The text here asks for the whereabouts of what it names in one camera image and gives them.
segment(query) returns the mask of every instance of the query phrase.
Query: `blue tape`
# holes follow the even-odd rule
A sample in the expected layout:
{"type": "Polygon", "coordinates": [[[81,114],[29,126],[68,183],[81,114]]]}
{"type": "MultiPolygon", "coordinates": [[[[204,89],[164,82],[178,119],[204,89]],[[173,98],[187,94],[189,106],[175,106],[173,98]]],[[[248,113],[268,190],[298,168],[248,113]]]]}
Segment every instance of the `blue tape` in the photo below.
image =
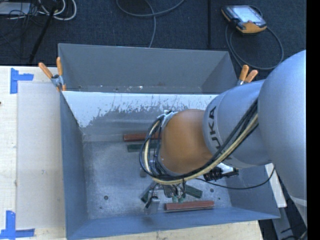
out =
{"type": "Polygon", "coordinates": [[[16,238],[33,237],[35,229],[16,230],[16,214],[13,211],[6,211],[5,229],[0,232],[0,239],[15,240],[16,238]]]}
{"type": "Polygon", "coordinates": [[[11,80],[10,80],[10,94],[16,94],[18,92],[18,81],[32,81],[34,79],[33,74],[19,74],[18,70],[11,68],[11,80]]]}

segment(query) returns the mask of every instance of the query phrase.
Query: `electronic device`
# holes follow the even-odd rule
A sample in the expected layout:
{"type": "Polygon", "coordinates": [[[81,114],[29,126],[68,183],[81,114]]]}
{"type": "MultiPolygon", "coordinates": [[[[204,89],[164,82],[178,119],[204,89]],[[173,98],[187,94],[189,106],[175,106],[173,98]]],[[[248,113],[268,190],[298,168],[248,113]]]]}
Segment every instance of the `electronic device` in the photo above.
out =
{"type": "Polygon", "coordinates": [[[266,21],[249,5],[223,6],[222,14],[243,35],[255,35],[267,28],[266,21]]]}

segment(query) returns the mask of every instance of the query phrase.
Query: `cable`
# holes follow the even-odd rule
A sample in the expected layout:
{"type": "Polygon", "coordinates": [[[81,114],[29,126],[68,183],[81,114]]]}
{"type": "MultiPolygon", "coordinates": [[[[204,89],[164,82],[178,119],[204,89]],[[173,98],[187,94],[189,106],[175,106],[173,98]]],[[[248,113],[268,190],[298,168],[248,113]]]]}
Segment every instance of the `cable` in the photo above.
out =
{"type": "MultiPolygon", "coordinates": [[[[256,114],[252,121],[250,122],[250,124],[247,126],[247,128],[243,131],[243,133],[228,147],[228,149],[222,154],[220,155],[216,160],[214,160],[212,163],[210,163],[207,167],[203,168],[201,167],[198,170],[195,170],[196,172],[192,172],[190,175],[189,173],[183,174],[183,175],[179,175],[179,176],[171,176],[171,180],[163,180],[160,179],[159,177],[156,177],[155,175],[151,174],[149,165],[146,165],[146,173],[148,173],[151,178],[157,182],[160,183],[162,185],[173,185],[173,184],[180,184],[183,181],[189,181],[192,179],[195,179],[196,177],[205,174],[206,172],[212,170],[214,167],[216,167],[218,164],[222,163],[236,148],[237,146],[240,145],[240,143],[247,137],[248,134],[250,134],[252,132],[252,128],[255,128],[257,126],[258,123],[258,114],[256,114]]],[[[152,127],[151,131],[153,131],[157,126],[159,125],[159,121],[157,121],[155,123],[155,125],[152,127]]],[[[147,150],[149,149],[149,142],[150,140],[148,139],[145,143],[145,147],[144,147],[144,161],[148,163],[148,152],[147,150]]]]}
{"type": "Polygon", "coordinates": [[[211,185],[214,185],[214,186],[218,186],[218,187],[222,187],[222,188],[226,188],[226,189],[230,189],[230,190],[249,190],[249,189],[254,189],[254,188],[257,188],[257,187],[260,187],[262,186],[263,184],[266,184],[272,177],[272,175],[274,174],[274,171],[275,171],[275,168],[273,168],[270,176],[268,177],[268,179],[266,179],[264,182],[258,184],[258,185],[255,185],[255,186],[248,186],[248,187],[231,187],[231,186],[224,186],[224,185],[220,185],[220,184],[216,184],[216,183],[212,183],[210,181],[206,181],[205,179],[202,179],[202,178],[195,178],[196,180],[199,180],[199,181],[203,181],[203,182],[206,182],[208,184],[211,184],[211,185]]]}
{"type": "MultiPolygon", "coordinates": [[[[259,14],[262,16],[262,12],[260,11],[259,8],[257,8],[254,5],[250,5],[251,7],[257,9],[257,11],[259,12],[259,14]]],[[[268,70],[273,70],[274,68],[276,68],[284,59],[284,48],[283,45],[280,41],[280,39],[278,38],[278,36],[270,29],[270,27],[267,27],[266,30],[269,30],[271,32],[271,34],[275,37],[275,39],[277,40],[277,42],[279,43],[280,49],[281,49],[281,58],[279,60],[279,62],[271,67],[259,67],[253,64],[248,63],[247,61],[245,61],[243,58],[241,58],[239,56],[239,54],[235,51],[233,45],[232,45],[232,36],[233,34],[236,32],[236,30],[233,30],[233,32],[231,32],[229,39],[228,39],[228,28],[229,28],[229,24],[227,24],[226,28],[225,28],[225,40],[226,40],[226,44],[228,45],[229,50],[231,51],[232,55],[234,56],[234,59],[236,60],[236,62],[239,64],[239,66],[242,68],[243,64],[248,65],[251,68],[257,69],[257,70],[262,70],[262,71],[268,71],[268,70]]]]}
{"type": "Polygon", "coordinates": [[[243,125],[243,123],[246,124],[247,118],[250,117],[252,118],[252,111],[256,111],[257,110],[257,106],[256,104],[258,103],[258,100],[256,99],[252,105],[250,106],[250,108],[247,110],[247,112],[243,115],[243,117],[241,118],[241,120],[238,122],[238,124],[235,126],[235,128],[233,129],[233,131],[230,133],[230,135],[228,136],[228,138],[225,140],[225,142],[221,145],[221,147],[219,148],[219,150],[212,156],[212,158],[202,167],[193,170],[192,172],[188,172],[179,176],[172,176],[172,175],[168,175],[168,174],[164,174],[164,175],[155,175],[152,172],[152,168],[150,170],[149,167],[149,163],[148,161],[150,160],[149,157],[149,144],[150,144],[150,138],[151,136],[158,130],[158,128],[160,127],[163,118],[165,117],[165,114],[159,116],[154,123],[151,125],[149,131],[148,131],[148,136],[146,137],[143,145],[141,146],[141,150],[140,150],[140,154],[139,154],[139,159],[140,159],[140,165],[142,167],[142,169],[148,174],[150,175],[152,178],[157,178],[159,180],[162,181],[166,181],[167,183],[172,183],[172,184],[179,184],[181,183],[181,180],[190,180],[190,177],[194,177],[195,175],[199,176],[201,174],[206,173],[207,171],[210,171],[211,169],[213,169],[215,166],[217,166],[219,163],[221,163],[227,156],[229,156],[234,149],[240,144],[237,143],[237,140],[241,140],[244,141],[251,133],[252,131],[258,126],[258,120],[255,119],[258,116],[255,116],[255,118],[253,120],[256,120],[256,122],[251,121],[250,125],[247,126],[247,128],[245,129],[245,131],[243,131],[241,133],[241,135],[239,135],[236,140],[232,141],[232,144],[229,146],[229,148],[218,157],[218,163],[215,164],[216,160],[215,158],[226,148],[226,146],[229,144],[229,142],[231,142],[232,138],[234,138],[234,136],[236,135],[237,132],[239,132],[239,129],[241,127],[241,125],[243,125]]]}
{"type": "MultiPolygon", "coordinates": [[[[65,2],[65,0],[62,0],[62,3],[63,3],[62,9],[60,11],[58,11],[58,12],[55,12],[53,14],[53,18],[56,19],[56,20],[59,20],[59,21],[70,21],[70,20],[72,20],[77,14],[77,4],[76,4],[75,0],[71,0],[71,1],[72,1],[72,4],[73,4],[74,11],[73,11],[73,14],[70,17],[63,18],[63,17],[56,16],[56,15],[61,14],[66,8],[66,2],[65,2]]],[[[44,12],[39,11],[39,13],[46,14],[48,16],[50,14],[50,12],[42,5],[42,1],[41,0],[38,0],[38,2],[41,4],[40,7],[44,10],[44,12]]]]}
{"type": "Polygon", "coordinates": [[[152,13],[149,13],[149,14],[135,14],[135,13],[131,13],[129,11],[126,11],[124,10],[120,4],[119,4],[119,0],[115,0],[116,1],[116,5],[118,6],[118,8],[123,11],[124,13],[128,14],[128,15],[131,15],[131,16],[134,16],[134,17],[153,17],[153,34],[152,34],[152,38],[151,38],[151,41],[149,43],[149,46],[148,48],[151,48],[152,44],[153,44],[153,41],[154,41],[154,38],[155,38],[155,35],[156,35],[156,16],[159,16],[159,15],[163,15],[163,14],[166,14],[166,13],[169,13],[171,12],[172,10],[174,10],[175,8],[177,8],[178,6],[180,6],[185,0],[181,0],[177,5],[175,5],[174,7],[171,7],[170,9],[167,9],[167,10],[164,10],[164,11],[159,11],[159,12],[154,12],[151,4],[147,1],[147,0],[144,0],[148,6],[150,7],[151,9],[151,12],[152,13]]]}
{"type": "Polygon", "coordinates": [[[136,17],[152,17],[152,16],[159,16],[162,14],[166,14],[168,12],[171,12],[172,10],[174,10],[175,8],[177,8],[179,5],[181,5],[185,0],[181,0],[177,5],[175,5],[174,7],[171,7],[170,9],[167,10],[163,10],[163,11],[159,11],[159,12],[153,12],[150,14],[136,14],[136,13],[131,13],[129,11],[124,10],[120,5],[119,5],[119,0],[116,0],[116,4],[119,7],[119,9],[121,11],[123,11],[126,14],[129,14],[131,16],[136,16],[136,17]]]}

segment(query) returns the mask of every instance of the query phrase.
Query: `white cable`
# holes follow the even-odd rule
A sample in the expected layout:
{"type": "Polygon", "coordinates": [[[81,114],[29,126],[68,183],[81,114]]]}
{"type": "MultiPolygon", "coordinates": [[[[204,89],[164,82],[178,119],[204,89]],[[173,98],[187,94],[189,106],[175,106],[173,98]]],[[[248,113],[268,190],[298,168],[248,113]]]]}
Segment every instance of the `white cable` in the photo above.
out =
{"type": "MultiPolygon", "coordinates": [[[[63,2],[63,8],[62,8],[59,12],[56,12],[56,13],[53,14],[53,17],[54,17],[56,20],[59,20],[59,21],[69,21],[69,20],[72,20],[72,19],[76,16],[76,14],[77,14],[76,1],[75,1],[75,0],[71,0],[71,1],[72,1],[72,4],[73,4],[73,7],[74,7],[74,12],[73,12],[72,16],[70,16],[70,17],[68,17],[68,18],[62,18],[62,17],[57,17],[57,16],[56,16],[56,15],[58,15],[58,14],[61,14],[61,13],[65,10],[65,8],[66,8],[66,2],[65,2],[65,0],[62,0],[62,2],[63,2]]],[[[42,11],[39,11],[39,13],[46,14],[46,15],[49,15],[49,14],[50,14],[50,13],[48,12],[48,10],[46,10],[46,8],[45,8],[43,5],[41,5],[41,8],[45,11],[45,13],[42,12],[42,11]]]]}
{"type": "MultiPolygon", "coordinates": [[[[38,12],[39,12],[40,14],[49,15],[50,12],[42,5],[41,0],[38,0],[38,2],[39,2],[39,4],[41,5],[41,8],[44,10],[44,12],[43,12],[43,11],[38,11],[38,12]]],[[[63,13],[63,11],[65,10],[65,8],[66,8],[66,2],[65,2],[65,0],[62,0],[62,2],[63,2],[63,7],[62,7],[62,9],[61,9],[60,11],[54,13],[54,14],[53,14],[54,16],[63,13]]]]}

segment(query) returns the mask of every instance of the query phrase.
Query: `wooden stick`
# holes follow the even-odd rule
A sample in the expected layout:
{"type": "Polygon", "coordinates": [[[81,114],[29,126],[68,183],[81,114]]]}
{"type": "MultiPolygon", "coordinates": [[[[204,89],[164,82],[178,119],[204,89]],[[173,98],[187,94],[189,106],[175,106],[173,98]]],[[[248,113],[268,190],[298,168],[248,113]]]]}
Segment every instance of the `wooden stick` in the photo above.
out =
{"type": "Polygon", "coordinates": [[[212,200],[204,201],[191,201],[191,202],[171,202],[164,205],[164,211],[169,212],[182,212],[182,211],[194,211],[194,210],[203,210],[211,209],[215,205],[215,202],[212,200]]]}
{"type": "MultiPolygon", "coordinates": [[[[159,134],[156,132],[151,139],[155,140],[157,139],[159,134]]],[[[124,142],[143,142],[147,137],[146,133],[127,133],[123,135],[123,141],[124,142]]]]}

